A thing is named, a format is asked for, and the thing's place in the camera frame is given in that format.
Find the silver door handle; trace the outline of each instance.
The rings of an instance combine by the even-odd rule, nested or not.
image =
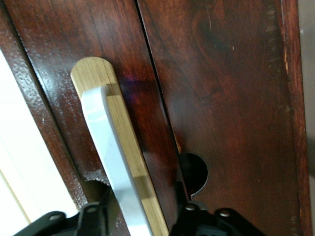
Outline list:
[[[107,104],[108,86],[83,92],[85,121],[131,236],[152,236]]]

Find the screw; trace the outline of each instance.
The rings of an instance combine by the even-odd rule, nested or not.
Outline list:
[[[49,217],[49,220],[57,220],[59,219],[61,216],[60,215],[52,215],[51,217]]]
[[[230,214],[230,212],[228,210],[221,210],[220,211],[220,216],[229,217],[229,216],[231,216],[231,214]]]
[[[185,206],[185,209],[186,210],[196,210],[196,205],[194,205],[194,204],[187,204]]]

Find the door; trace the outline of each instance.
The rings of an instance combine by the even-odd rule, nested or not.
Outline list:
[[[115,68],[169,228],[178,154],[193,153],[208,175],[192,199],[266,235],[311,235],[296,1],[3,2],[1,50],[78,206],[101,192],[85,180],[107,183],[69,76],[96,56]]]

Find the wood grain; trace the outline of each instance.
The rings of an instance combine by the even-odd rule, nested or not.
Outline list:
[[[5,0],[78,173],[107,183],[70,79],[74,64],[113,64],[157,197],[170,228],[177,218],[179,164],[148,48],[132,0]]]
[[[137,2],[178,150],[208,166],[193,199],[311,235],[296,1]]]
[[[79,60],[71,71],[71,79],[81,98],[84,91],[107,85],[108,107],[115,128],[124,150],[137,191],[140,195],[145,213],[153,234],[168,236],[168,229],[158,203],[150,175],[148,173],[137,137],[120,90],[113,66],[106,60],[88,57]]]

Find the wooden door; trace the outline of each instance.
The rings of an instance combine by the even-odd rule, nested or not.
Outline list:
[[[311,235],[296,1],[138,0],[193,195],[266,235]]]
[[[101,192],[85,180],[107,183],[69,76],[97,56],[116,70],[169,228],[177,153],[193,153],[209,171],[194,200],[234,208],[268,236],[312,235],[295,0],[1,7],[1,50],[77,205]]]

